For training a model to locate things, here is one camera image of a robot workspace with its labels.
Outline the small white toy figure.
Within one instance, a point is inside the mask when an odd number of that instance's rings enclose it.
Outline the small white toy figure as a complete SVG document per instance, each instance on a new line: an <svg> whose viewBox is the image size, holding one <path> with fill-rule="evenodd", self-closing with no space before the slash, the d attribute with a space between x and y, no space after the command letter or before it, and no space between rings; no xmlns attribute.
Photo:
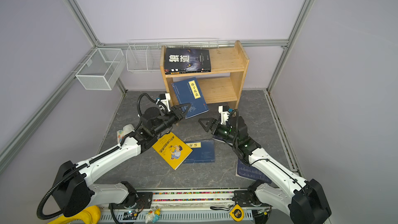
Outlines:
<svg viewBox="0 0 398 224"><path fill-rule="evenodd" d="M149 224L149 223L156 223L161 216L161 209L160 208L156 208L156 209L150 209L149 212L145 215L145 223Z"/></svg>

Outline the yellow folder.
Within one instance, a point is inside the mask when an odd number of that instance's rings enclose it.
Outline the yellow folder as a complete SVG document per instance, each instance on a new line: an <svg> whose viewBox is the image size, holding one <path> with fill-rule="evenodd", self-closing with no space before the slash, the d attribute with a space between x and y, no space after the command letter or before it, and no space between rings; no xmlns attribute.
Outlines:
<svg viewBox="0 0 398 224"><path fill-rule="evenodd" d="M177 170L192 153L192 149L173 132L163 135L152 148L174 170Z"/></svg>

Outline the yellow tape measure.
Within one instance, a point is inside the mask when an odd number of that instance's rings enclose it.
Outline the yellow tape measure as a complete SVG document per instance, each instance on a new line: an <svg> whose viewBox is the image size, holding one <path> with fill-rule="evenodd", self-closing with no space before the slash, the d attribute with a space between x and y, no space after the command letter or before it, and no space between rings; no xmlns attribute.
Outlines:
<svg viewBox="0 0 398 224"><path fill-rule="evenodd" d="M243 209L238 204L234 205L229 214L232 217L232 219L236 222L241 222L244 218Z"/></svg>

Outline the white mesh box basket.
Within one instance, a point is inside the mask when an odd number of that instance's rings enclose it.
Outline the white mesh box basket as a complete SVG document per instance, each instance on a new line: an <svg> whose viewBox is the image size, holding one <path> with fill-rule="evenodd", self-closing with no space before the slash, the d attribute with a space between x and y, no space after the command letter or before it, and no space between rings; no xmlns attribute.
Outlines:
<svg viewBox="0 0 398 224"><path fill-rule="evenodd" d="M111 91L125 66L122 49L97 48L75 77L86 90Z"/></svg>

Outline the navy notebook white lines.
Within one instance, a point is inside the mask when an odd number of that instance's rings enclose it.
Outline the navy notebook white lines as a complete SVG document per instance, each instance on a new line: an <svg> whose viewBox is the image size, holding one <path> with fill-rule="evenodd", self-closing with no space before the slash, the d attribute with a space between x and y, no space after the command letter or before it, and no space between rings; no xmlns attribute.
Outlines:
<svg viewBox="0 0 398 224"><path fill-rule="evenodd" d="M239 159L237 159L236 176L251 180L261 180L267 184L272 183L272 181L260 170L243 164Z"/></svg>

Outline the navy book yellow label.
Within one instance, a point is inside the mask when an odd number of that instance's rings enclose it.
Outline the navy book yellow label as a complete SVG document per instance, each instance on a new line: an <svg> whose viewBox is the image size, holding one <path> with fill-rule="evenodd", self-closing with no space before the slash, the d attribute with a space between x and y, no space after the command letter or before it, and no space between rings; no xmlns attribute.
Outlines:
<svg viewBox="0 0 398 224"><path fill-rule="evenodd" d="M179 104L191 103L188 118L209 111L204 94L196 77L172 83L172 88Z"/></svg>

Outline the black wolf cover book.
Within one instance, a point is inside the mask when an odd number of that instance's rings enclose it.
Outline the black wolf cover book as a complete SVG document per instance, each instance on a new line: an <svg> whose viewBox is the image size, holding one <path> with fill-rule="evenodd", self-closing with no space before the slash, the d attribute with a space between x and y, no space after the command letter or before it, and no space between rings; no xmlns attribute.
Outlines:
<svg viewBox="0 0 398 224"><path fill-rule="evenodd" d="M163 68L188 71L211 69L210 52L207 49L166 48Z"/></svg>

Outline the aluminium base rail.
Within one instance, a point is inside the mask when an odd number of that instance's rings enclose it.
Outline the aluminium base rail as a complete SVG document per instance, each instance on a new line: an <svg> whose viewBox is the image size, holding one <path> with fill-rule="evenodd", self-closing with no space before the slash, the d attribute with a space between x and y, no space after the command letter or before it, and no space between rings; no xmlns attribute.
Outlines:
<svg viewBox="0 0 398 224"><path fill-rule="evenodd" d="M248 189L154 190L140 191L138 196L140 201L135 208L97 205L101 210L98 224L145 224L145 215L150 209L156 208L161 209L161 216L155 224L222 221L265 224L271 212L278 210L259 202L252 190ZM235 204L243 209L244 218L241 222L234 221L229 214Z"/></svg>

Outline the yellow banana toy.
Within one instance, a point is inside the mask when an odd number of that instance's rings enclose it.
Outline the yellow banana toy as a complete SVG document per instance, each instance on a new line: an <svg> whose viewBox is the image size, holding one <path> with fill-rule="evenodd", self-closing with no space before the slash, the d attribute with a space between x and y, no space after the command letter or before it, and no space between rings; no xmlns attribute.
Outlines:
<svg viewBox="0 0 398 224"><path fill-rule="evenodd" d="M101 210L98 206L90 206L82 210L80 213L72 216L60 216L49 222L49 224L69 224L73 221L80 220L84 224L97 224L101 218Z"/></svg>

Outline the black Murphy's law book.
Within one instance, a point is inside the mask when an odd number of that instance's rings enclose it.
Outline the black Murphy's law book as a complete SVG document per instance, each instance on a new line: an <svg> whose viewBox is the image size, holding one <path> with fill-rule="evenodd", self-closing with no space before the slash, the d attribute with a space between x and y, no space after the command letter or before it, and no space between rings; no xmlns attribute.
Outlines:
<svg viewBox="0 0 398 224"><path fill-rule="evenodd" d="M211 69L200 69L200 70L197 70L197 71L177 70L177 69L164 69L164 73L166 75L210 73L210 72L211 72Z"/></svg>

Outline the blue book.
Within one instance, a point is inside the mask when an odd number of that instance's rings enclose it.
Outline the blue book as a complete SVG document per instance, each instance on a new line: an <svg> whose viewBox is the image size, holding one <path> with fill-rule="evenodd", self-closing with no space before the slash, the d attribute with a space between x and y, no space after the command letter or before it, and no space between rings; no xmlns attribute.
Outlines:
<svg viewBox="0 0 398 224"><path fill-rule="evenodd" d="M214 140L192 141L186 142L186 144L192 149L192 152L183 163L194 164L215 162Z"/></svg>

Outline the wooden two-tier bookshelf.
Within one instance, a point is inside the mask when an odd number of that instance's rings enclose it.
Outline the wooden two-tier bookshelf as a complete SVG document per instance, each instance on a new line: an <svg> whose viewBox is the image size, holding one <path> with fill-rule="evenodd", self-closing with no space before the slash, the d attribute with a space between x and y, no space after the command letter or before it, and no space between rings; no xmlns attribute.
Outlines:
<svg viewBox="0 0 398 224"><path fill-rule="evenodd" d="M163 46L161 49L160 71L166 92L171 96L170 106L179 104L172 83L196 77L207 104L223 103L232 109L238 108L250 62L239 40L230 47L207 49L210 52L210 73L166 75L163 68L166 48Z"/></svg>

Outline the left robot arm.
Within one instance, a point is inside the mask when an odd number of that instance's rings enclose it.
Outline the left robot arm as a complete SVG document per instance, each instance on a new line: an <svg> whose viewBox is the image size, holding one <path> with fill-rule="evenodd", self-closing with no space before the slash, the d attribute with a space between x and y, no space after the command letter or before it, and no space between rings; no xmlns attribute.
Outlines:
<svg viewBox="0 0 398 224"><path fill-rule="evenodd" d="M87 207L108 204L123 208L135 208L140 199L136 189L127 181L118 184L96 184L111 169L139 156L150 149L162 137L169 134L173 125L185 118L191 104L167 107L160 100L142 112L138 105L140 121L131 132L112 148L79 163L67 161L58 170L53 186L38 204L36 215L48 220L59 215L72 217Z"/></svg>

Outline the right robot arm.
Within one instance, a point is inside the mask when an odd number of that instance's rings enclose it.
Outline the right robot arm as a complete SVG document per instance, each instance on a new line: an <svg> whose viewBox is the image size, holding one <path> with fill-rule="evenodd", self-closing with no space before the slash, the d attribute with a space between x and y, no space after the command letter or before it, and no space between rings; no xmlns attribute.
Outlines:
<svg viewBox="0 0 398 224"><path fill-rule="evenodd" d="M253 184L252 193L259 202L284 212L295 224L323 224L331 216L321 184L315 179L306 180L294 174L276 161L248 135L242 117L232 125L222 125L214 118L201 118L199 123L206 132L231 143L232 150L243 164L261 171L276 184L276 188L267 183Z"/></svg>

